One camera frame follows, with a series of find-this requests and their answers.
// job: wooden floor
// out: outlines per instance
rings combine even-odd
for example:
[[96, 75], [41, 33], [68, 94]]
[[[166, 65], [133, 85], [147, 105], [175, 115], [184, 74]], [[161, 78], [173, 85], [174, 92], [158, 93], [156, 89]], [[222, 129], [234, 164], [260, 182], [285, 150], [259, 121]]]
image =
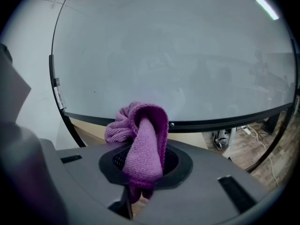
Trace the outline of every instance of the wooden floor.
[[[274, 135], [264, 134], [261, 130], [262, 124], [249, 124], [254, 130], [261, 134], [263, 141], [260, 141], [266, 148], [270, 146], [274, 140], [282, 120], [285, 117], [285, 112], [280, 114]], [[209, 150], [222, 154], [224, 157], [230, 157], [232, 161], [245, 169], [254, 164], [264, 153], [264, 148], [259, 144], [256, 138], [246, 135], [243, 130], [238, 130], [232, 144], [221, 151], [217, 150], [211, 139], [211, 132], [203, 133]], [[277, 178], [279, 185], [286, 185], [298, 159], [300, 152], [300, 117], [299, 113], [292, 117], [284, 135], [279, 143], [270, 154], [273, 163], [274, 175]], [[266, 159], [251, 175], [262, 183], [270, 192], [277, 187], [271, 172], [270, 160]]]

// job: black mesh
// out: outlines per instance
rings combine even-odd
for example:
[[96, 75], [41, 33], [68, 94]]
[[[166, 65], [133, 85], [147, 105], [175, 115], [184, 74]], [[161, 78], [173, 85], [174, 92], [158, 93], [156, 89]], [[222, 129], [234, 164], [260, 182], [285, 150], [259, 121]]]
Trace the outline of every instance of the black mesh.
[[[119, 153], [118, 155], [112, 158], [113, 164], [120, 170], [123, 169], [127, 154], [130, 148], [124, 150], [123, 152]], [[168, 174], [178, 165], [178, 156], [176, 153], [172, 152], [169, 149], [165, 150], [165, 168], [164, 168], [164, 175]]]

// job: purple towel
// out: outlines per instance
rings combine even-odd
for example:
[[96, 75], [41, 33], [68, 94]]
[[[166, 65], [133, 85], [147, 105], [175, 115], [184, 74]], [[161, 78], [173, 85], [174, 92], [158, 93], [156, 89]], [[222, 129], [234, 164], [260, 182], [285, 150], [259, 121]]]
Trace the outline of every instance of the purple towel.
[[155, 181], [163, 176], [168, 127], [161, 107], [139, 102], [121, 108], [116, 121], [106, 127], [108, 143], [134, 140], [122, 170], [129, 176], [131, 203], [139, 200], [141, 193], [149, 199]]

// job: cable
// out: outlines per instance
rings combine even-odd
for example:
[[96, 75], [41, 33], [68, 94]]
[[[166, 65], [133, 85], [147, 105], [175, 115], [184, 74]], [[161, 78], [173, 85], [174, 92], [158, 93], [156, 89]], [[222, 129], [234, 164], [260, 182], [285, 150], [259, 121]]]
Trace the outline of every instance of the cable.
[[[255, 132], [255, 136], [253, 136], [252, 135], [252, 133], [250, 133], [250, 135], [252, 136], [252, 137], [255, 137], [256, 139], [257, 139], [257, 142], [259, 143], [259, 144], [261, 144], [262, 146], [263, 146], [263, 148], [264, 148], [264, 150], [266, 151], [267, 149], [266, 149], [266, 147], [265, 147], [265, 145], [263, 144], [263, 143], [261, 143], [260, 141], [258, 141], [258, 133], [253, 129], [253, 128], [251, 128], [251, 127], [249, 127], [249, 126], [247, 126], [252, 132]], [[273, 162], [272, 162], [272, 160], [271, 160], [271, 158], [268, 156], [268, 159], [270, 160], [270, 162], [271, 162], [271, 170], [272, 170], [272, 176], [273, 176], [273, 178], [275, 179], [275, 181], [276, 181], [276, 184], [277, 184], [277, 186], [278, 187], [280, 187], [280, 185], [278, 184], [278, 181], [277, 181], [277, 179], [276, 179], [276, 177], [275, 177], [275, 175], [274, 175], [274, 169], [273, 169]]]

